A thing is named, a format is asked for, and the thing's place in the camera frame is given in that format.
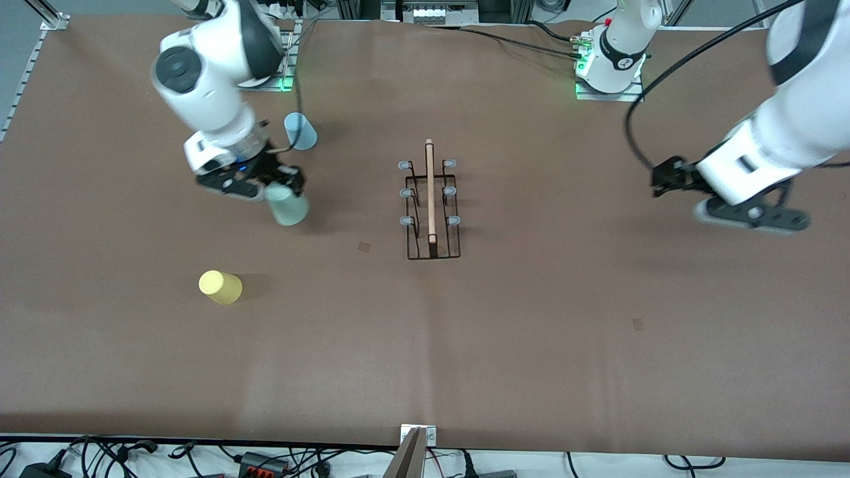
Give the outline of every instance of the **wooden rod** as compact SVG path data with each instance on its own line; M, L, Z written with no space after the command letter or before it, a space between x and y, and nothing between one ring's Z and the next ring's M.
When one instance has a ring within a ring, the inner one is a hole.
M425 141L425 174L428 176L428 243L437 243L437 220L434 217L434 143Z

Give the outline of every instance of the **black cable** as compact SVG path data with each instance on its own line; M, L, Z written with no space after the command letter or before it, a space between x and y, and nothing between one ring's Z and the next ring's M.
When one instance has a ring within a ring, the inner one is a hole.
M569 464L569 471L573 474L573 478L579 478L579 474L575 472L575 466L573 465L573 454L572 452L567 452L567 463Z
M461 448L461 453L463 453L463 462L467 466L466 473L464 473L464 478L478 478L478 472L475 471L475 465L473 464L473 457L469 454L468 451Z
M15 449L14 447L6 448L6 449L0 451L0 457L5 455L6 453L12 453L12 456L8 458L8 462L6 462L5 466L3 466L3 469L0 469L0 476L5 475L6 472L9 471L9 467L12 466L12 462L14 462L14 459L18 456L18 450Z
M664 455L663 456L664 463L666 463L667 466L669 466L673 469L678 469L679 471L688 471L691 475L691 478L696 478L696 470L697 469L716 469L716 468L720 468L721 466L723 466L723 464L726 463L726 457L720 457L720 459L717 461L717 463L714 463L714 464L691 464L688 457L686 457L684 455L678 455L678 457L680 457L682 459L682 461L685 463L684 466L674 464L672 461L670 461L670 455Z
M499 40L500 42L513 43L514 45L519 45L520 47L531 48L531 49L535 49L535 50L544 51L544 52L547 52L547 53L561 54L563 56L572 58L573 60L579 60L581 58L581 55L578 54L578 53L575 53L575 52L566 52L566 51L562 51L562 50L556 50L554 48L546 48L546 47L542 47L540 45L533 45L531 43L520 42L519 40L514 40L513 38L500 37L498 35L494 35L492 33L486 32L486 31L467 30L466 28L463 28L463 27L460 28L459 30L460 31L468 31L469 33L475 33L476 35L482 35L482 36L488 37L488 38L494 38L495 40Z
M758 23L762 20L765 20L766 18L769 18L773 15L776 15L777 13L781 12L782 10L785 10L789 7L792 7L792 6L798 4L802 1L803 0L787 0L786 2L781 3L781 4L773 7L772 9L765 10L764 12L762 12L762 13L760 13L760 14L758 14L758 15L756 15L756 16L748 19L748 20L745 20L744 22L739 23L736 26L733 26L729 30L727 30L727 31L721 33L720 35L712 38L708 42L703 43L702 45L697 47L697 49L695 49L694 51L684 55L679 61L677 61L672 66L670 66L669 68L664 70L655 80L653 80L646 88L643 89L643 92L641 92L641 94L639 94L638 97L629 105L629 108L626 111L626 116L623 119L623 132L626 136L626 142L628 143L629 148L632 150L632 153L635 155L635 157L638 159L638 161L641 164L643 164L643 166L645 168L647 168L649 171L652 171L655 166L649 160L649 158L646 157L646 155L640 149L640 146L638 146L637 141L635 140L634 132L632 131L632 117L634 116L634 112L638 108L638 105L640 105L641 102L643 101L643 99L646 98L646 95L649 94L650 91L655 89L655 87L657 87L661 82L666 80L671 74L673 74L673 72L675 72L676 70L678 70L679 68L681 68L682 66L687 64L689 61L696 58L697 56L703 54L706 50L717 46L719 43L721 43L725 40L728 40L730 37L732 37L733 35L741 32L741 31L743 31L745 28L753 26L756 23ZM676 180L675 178L665 178L665 179L669 180L674 185L677 185L677 187L680 187L682 189L688 189L687 186L683 185L681 181Z
M98 451L98 454L94 455L94 458L92 458L92 461L94 461L96 458L97 458L98 461L96 461L94 463L94 468L92 469L92 478L97 478L98 470L100 469L100 464L103 463L104 458L106 458L106 453L104 453L103 450L100 450L100 451Z
M219 450L221 450L221 452L222 452L222 453L224 453L225 455L227 455L227 458L230 458L230 459L231 459L231 460L233 460L234 462L239 463L239 461L238 461L239 459L237 458L239 455L231 455L231 454L230 454L230 453L228 453L228 452L227 452L227 450L225 450L225 449L224 449L224 447L222 447L221 445L218 445L218 449L219 449Z
M307 25L306 27L304 27L301 30L301 35L298 36L298 40L296 40L295 43L292 44L290 49L297 47L298 44L301 42L301 40L304 40L304 37L307 35L307 33L310 32L310 30L312 30L314 28L316 22L319 21L319 19L322 15L324 15L324 14L317 14L313 18L313 21L311 21L309 25ZM283 65L284 80L286 80L286 69L287 68L289 68L289 65ZM301 99L301 84L298 82L298 68L295 68L295 71L292 73L292 93L295 94L295 111L303 115L304 107L303 107L303 101ZM298 143L298 140L300 138L301 138L301 128L299 128L295 132L295 140L290 141L290 144L289 144L288 147L286 147L286 148L274 148L274 149L268 150L266 152L268 152L269 154L279 154L279 153L287 153L289 151L292 151L293 149L295 149L295 145Z
M308 467L307 467L307 468L305 468L305 469L300 469L297 473L293 473L293 476L298 477L298 476L300 476L301 474L306 473L306 472L310 471L311 469L313 469L313 468L315 468L315 467L317 467L317 466L319 466L319 465L321 465L321 464L327 463L327 462L328 462L328 461L330 461L332 458L336 458L336 457L338 457L339 455L342 455L343 453L345 453L345 451L344 451L344 450L340 450L340 451L334 452L333 454L331 454L331 455L330 455L330 456L328 456L327 458L320 458L318 461L316 461L316 463L311 464L310 466L308 466Z
M549 27L546 26L546 24L541 23L537 20L528 20L525 23L539 27L541 30L543 30L544 33L546 33L548 36L550 36L552 38L555 38L556 40L560 40L562 42L569 42L570 41L570 37L565 37L563 35L559 35L559 34L555 33L554 31L550 30Z
M70 448L71 447L68 446L67 448L62 448L61 450L59 450L54 455L54 457L51 458L50 461L48 461L47 470L56 471L56 470L62 468L62 460L65 459L65 454L68 453L68 450Z
M179 460L182 457L187 457L189 459L189 464L192 466L192 470L195 471L195 475L198 478L204 478L204 475L198 470L198 466L195 464L195 459L192 458L192 449L195 448L195 443L190 441L185 445L181 445L180 447L174 448L169 454L168 457L171 459Z
M131 469L129 469L129 467L127 467L126 464L124 464L124 462L118 457L118 455L116 455L116 453L112 451L111 447L113 447L114 445L111 445L106 441L99 440L97 437L94 437L94 436L85 437L85 438L90 439L92 443L94 443L98 447L100 447L100 449L106 454L106 456L108 456L112 460L110 465L106 467L106 475L105 476L109 475L109 470L110 470L111 466L115 463L118 463L118 466L121 467L122 471L124 472L125 477L132 476L133 478L139 478Z
M613 12L614 10L617 10L617 7L614 7L614 8L612 8L611 10L608 10L607 12L605 12L605 13L603 13L603 14L599 15L598 17L596 17L595 19L593 19L593 20L591 20L591 21L592 21L593 23L596 23L596 22L598 22L598 21L599 21L599 19L601 19L601 18L602 18L602 17L604 17L605 15L607 15L607 14L609 14L609 13Z
M373 453L387 453L387 454L395 456L395 452L390 452L389 450L348 450L348 451L357 453L359 455L371 455ZM437 456L438 457L447 457L449 455L448 455L448 453L442 453L442 454L437 453Z
M90 467L92 465L91 463L89 463L88 466L86 466L86 452L87 451L88 451L88 437L85 438L85 442L82 444L82 454L80 455L80 469L82 470L82 478L88 478L89 477L88 467Z

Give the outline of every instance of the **metal bracket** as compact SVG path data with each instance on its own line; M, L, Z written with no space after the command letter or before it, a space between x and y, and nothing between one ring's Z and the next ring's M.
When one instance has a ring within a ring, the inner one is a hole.
M407 434L411 432L413 428L424 428L425 429L425 444L430 447L437 446L437 426L436 425L418 425L418 424L404 424L401 425L401 437L399 441L404 442Z
M399 445L393 461L389 462L383 478L422 478L422 468L425 465L425 451L428 440L427 425L401 425L404 440Z
M36 46L32 48L30 60L26 63L26 69L24 70L23 76L20 77L20 84L18 85L18 90L14 94L14 100L12 100L12 107L9 108L8 115L6 116L6 121L3 123L2 127L0 127L0 143L2 143L3 139L6 137L6 132L9 130L9 125L12 124L12 116L14 116L14 113L18 110L18 103L20 102L20 98L24 95L24 88L26 87L26 83L30 81L32 69L36 67L36 59L42 51L44 38L47 35L48 33L46 31L42 31L38 34L38 41L36 42Z
M62 12L57 13L56 23L54 25L48 24L48 22L43 21L40 27L41 31L57 31L57 30L65 30L68 28L68 21L71 20L70 15L63 14Z
M57 11L47 0L24 0L24 2L44 20L41 26L42 31L64 30L68 27L71 16Z

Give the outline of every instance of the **brown table surface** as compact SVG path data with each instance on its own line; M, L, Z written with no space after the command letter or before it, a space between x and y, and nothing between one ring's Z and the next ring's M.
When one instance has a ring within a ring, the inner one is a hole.
M149 79L187 24L78 15L47 37L0 145L0 429L392 444L418 422L442 447L850 459L848 173L799 178L802 234L701 225L702 196L650 197L626 105L576 101L569 60L327 21L298 62L319 143L286 154L313 208L284 229L193 184ZM647 77L715 34L659 32ZM657 162L771 94L763 42L641 106ZM285 145L292 94L246 98ZM405 259L396 163L426 138L458 161L461 259ZM213 268L244 299L200 294Z

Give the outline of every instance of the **white robotic arm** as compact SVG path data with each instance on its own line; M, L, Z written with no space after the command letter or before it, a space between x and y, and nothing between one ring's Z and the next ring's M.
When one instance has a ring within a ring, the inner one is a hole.
M609 25L581 34L581 61L575 75L603 93L619 93L632 84L646 59L646 48L661 25L658 0L617 0Z
M171 0L190 20L210 20L221 14L222 0Z
M253 0L224 0L220 15L165 37L151 68L156 91L196 131L184 152L198 183L220 194L262 201L279 182L301 194L303 175L281 165L263 124L237 84L262 83L284 55L280 33Z
M711 194L695 208L697 220L790 234L809 225L805 212L786 207L791 178L850 149L850 0L776 8L785 10L768 33L775 94L701 161L674 156L656 166L652 186L655 196ZM768 200L773 191L778 199Z
M850 149L850 0L807 0L776 18L776 93L696 164L731 205Z

